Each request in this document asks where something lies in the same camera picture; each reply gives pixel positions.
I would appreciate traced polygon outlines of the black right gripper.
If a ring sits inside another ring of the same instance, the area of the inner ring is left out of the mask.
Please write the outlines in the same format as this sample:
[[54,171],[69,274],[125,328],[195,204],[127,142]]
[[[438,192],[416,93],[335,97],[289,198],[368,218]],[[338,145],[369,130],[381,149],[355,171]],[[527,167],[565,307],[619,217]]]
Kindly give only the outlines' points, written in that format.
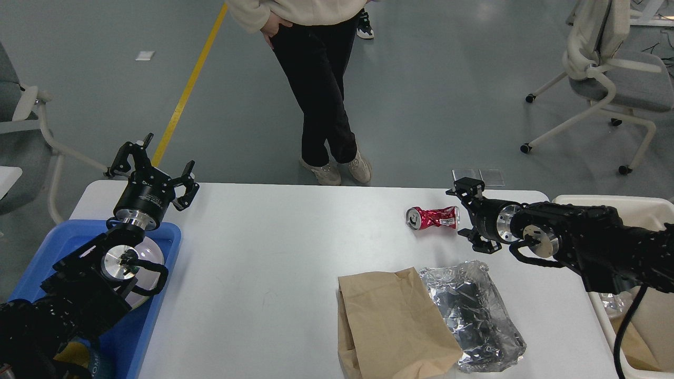
[[501,243],[521,240],[511,230],[511,223],[523,206],[513,201],[484,199],[484,190],[485,184],[481,179],[463,177],[455,180],[446,194],[457,197],[464,208],[470,208],[474,227],[458,230],[458,235],[467,238],[475,252],[493,254],[501,250]]

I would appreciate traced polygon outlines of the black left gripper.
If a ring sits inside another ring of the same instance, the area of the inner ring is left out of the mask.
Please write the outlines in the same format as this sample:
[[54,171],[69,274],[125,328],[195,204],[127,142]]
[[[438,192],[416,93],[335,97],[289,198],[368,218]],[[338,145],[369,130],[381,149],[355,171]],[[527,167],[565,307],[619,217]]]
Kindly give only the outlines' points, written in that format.
[[[174,179],[152,166],[146,150],[153,137],[149,133],[142,140],[122,144],[104,172],[108,179],[127,181],[113,208],[113,220],[144,231],[156,230],[171,204],[179,212],[190,207],[200,189],[192,175],[195,161],[188,161],[182,175]],[[176,196],[175,188],[181,186],[185,192]]]

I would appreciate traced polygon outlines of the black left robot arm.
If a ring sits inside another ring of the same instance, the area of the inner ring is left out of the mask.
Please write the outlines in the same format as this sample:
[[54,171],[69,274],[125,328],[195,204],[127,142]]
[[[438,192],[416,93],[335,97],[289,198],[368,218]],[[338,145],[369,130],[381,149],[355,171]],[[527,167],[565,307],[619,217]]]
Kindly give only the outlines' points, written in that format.
[[152,165],[146,151],[152,137],[125,142],[105,173],[128,179],[106,231],[53,264],[54,273],[40,285],[41,299],[2,304],[3,378],[91,378],[91,371],[56,360],[57,354],[77,337],[93,339],[112,329],[132,311],[131,293],[162,292],[168,267],[143,258],[137,246],[159,228],[169,206],[187,209],[200,186],[195,161],[175,178]]

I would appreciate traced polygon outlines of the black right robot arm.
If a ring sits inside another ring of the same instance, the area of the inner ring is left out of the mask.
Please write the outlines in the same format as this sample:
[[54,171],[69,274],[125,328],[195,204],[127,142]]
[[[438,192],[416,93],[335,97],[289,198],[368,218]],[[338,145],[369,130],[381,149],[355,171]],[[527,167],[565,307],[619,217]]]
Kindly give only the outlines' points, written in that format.
[[673,290],[672,224],[651,231],[626,226],[613,206],[518,203],[485,197],[484,188],[481,180],[463,177],[446,192],[469,214],[472,228],[458,234],[475,252],[493,254],[508,245],[525,264],[571,269],[588,292],[617,294],[617,277],[640,284],[613,344],[614,369],[624,378],[622,341],[647,289]]

